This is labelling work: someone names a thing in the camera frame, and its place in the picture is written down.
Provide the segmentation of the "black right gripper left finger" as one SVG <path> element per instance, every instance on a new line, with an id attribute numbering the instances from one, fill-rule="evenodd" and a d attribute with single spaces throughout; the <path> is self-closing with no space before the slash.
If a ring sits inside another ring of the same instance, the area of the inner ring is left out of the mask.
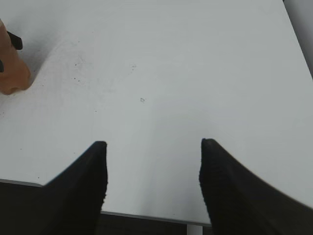
<path id="1" fill-rule="evenodd" d="M 107 144 L 93 143 L 46 185 L 0 181 L 2 235 L 93 235 L 108 185 Z"/>

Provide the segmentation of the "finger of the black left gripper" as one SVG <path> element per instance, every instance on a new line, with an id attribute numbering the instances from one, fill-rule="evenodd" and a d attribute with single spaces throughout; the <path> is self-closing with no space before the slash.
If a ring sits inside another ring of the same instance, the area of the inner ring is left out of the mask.
<path id="1" fill-rule="evenodd" d="M 16 50 L 22 50 L 22 48 L 23 48 L 22 39 L 20 37 L 16 36 L 15 34 L 12 34 L 9 31 L 7 33 L 10 37 L 10 41 L 11 41 L 11 44 L 13 45 L 13 47 Z"/>
<path id="2" fill-rule="evenodd" d="M 0 72 L 4 72 L 4 66 L 1 60 L 0 60 Z"/>

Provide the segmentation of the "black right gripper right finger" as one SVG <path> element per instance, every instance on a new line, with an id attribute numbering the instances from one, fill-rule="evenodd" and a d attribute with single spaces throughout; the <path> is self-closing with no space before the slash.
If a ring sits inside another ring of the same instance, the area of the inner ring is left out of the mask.
<path id="1" fill-rule="evenodd" d="M 199 182 L 216 235 L 311 235 L 312 208 L 257 177 L 214 139 L 201 141 Z"/>

